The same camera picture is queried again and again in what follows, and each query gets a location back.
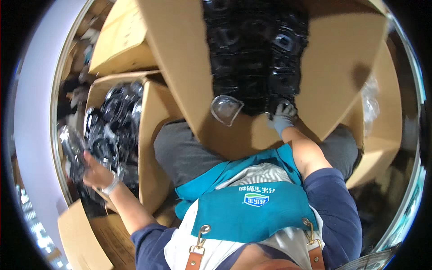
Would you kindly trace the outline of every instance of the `leg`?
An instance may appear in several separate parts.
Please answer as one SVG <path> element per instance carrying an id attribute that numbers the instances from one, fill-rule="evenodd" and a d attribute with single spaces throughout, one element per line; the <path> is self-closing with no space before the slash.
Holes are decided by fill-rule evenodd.
<path id="1" fill-rule="evenodd" d="M 175 187 L 183 185 L 226 161 L 205 149 L 184 119 L 166 123 L 153 144 L 157 162 Z"/>
<path id="2" fill-rule="evenodd" d="M 339 125 L 319 144 L 319 147 L 333 168 L 342 173 L 346 182 L 353 173 L 354 164 L 359 156 L 359 150 L 351 132 L 343 125 Z"/>

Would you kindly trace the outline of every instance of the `wristwatch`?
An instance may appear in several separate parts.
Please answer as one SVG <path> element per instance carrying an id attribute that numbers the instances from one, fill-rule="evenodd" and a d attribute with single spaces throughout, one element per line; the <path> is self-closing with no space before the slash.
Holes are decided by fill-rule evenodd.
<path id="1" fill-rule="evenodd" d="M 109 194 L 114 190 L 114 188 L 118 185 L 118 183 L 120 182 L 120 180 L 118 179 L 118 175 L 114 172 L 114 171 L 111 171 L 112 172 L 112 174 L 113 174 L 113 176 L 114 176 L 114 178 L 112 179 L 112 182 L 111 182 L 111 184 L 109 185 L 109 186 L 107 186 L 106 188 L 103 188 L 102 189 L 102 192 L 105 194 L 105 195 L 107 195 L 107 196 L 109 196 Z"/>

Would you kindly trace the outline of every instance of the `open cardboard box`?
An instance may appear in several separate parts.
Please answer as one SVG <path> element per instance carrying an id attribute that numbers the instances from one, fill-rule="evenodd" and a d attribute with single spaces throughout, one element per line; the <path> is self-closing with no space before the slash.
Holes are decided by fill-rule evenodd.
<path id="1" fill-rule="evenodd" d="M 170 180 L 155 159 L 153 142 L 162 125 L 168 121 L 182 118 L 182 114 L 168 88 L 160 81 L 159 71 L 131 72 L 109 75 L 94 81 L 89 90 L 86 110 L 89 107 L 99 108 L 109 91 L 118 83 L 141 81 L 144 86 L 139 142 L 138 142 L 138 175 L 140 202 L 150 213 L 154 213 L 164 202 L 172 189 Z M 108 207 L 116 212 L 108 197 L 98 192 L 108 202 Z M 162 225 L 169 226 L 175 214 L 167 208 L 159 209 L 156 219 Z"/>
<path id="2" fill-rule="evenodd" d="M 87 219 L 81 200 L 58 218 L 58 230 L 73 270 L 135 269 L 135 247 L 119 215 Z"/>
<path id="3" fill-rule="evenodd" d="M 359 98 L 387 35 L 387 20 L 366 0 L 302 2 L 310 15 L 309 45 L 301 59 L 296 104 L 306 127 L 323 140 Z M 232 127 L 211 115 L 214 96 L 201 1 L 140 0 L 139 4 L 152 52 L 196 138 L 228 159 L 279 146 L 280 138 L 267 127 L 263 114 L 240 114 Z"/>
<path id="4" fill-rule="evenodd" d="M 346 116 L 343 124 L 353 133 L 362 159 L 346 182 L 348 189 L 360 186 L 383 175 L 399 151 L 402 140 L 402 107 L 399 83 L 390 51 L 383 41 L 375 60 L 372 76 L 378 82 L 375 97 L 380 113 L 364 137 L 363 106 L 361 97 Z"/>
<path id="5" fill-rule="evenodd" d="M 89 73 L 105 76 L 157 66 L 146 42 L 147 28 L 137 0 L 117 0 L 103 24 Z"/>

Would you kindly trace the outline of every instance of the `person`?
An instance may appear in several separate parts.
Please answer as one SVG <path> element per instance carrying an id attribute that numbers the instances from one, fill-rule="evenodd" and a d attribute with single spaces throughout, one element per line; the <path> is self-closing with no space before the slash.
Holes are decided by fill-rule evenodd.
<path id="1" fill-rule="evenodd" d="M 271 127 L 285 144 L 238 161 L 206 150 L 185 120 L 165 124 L 154 149 L 182 199 L 179 228 L 158 224 L 88 152 L 84 184 L 109 194 L 139 270 L 335 269 L 357 259 L 362 247 L 344 181 L 358 150 L 344 126 L 315 144 L 294 126 L 296 115 L 292 105 L 280 105 Z"/>

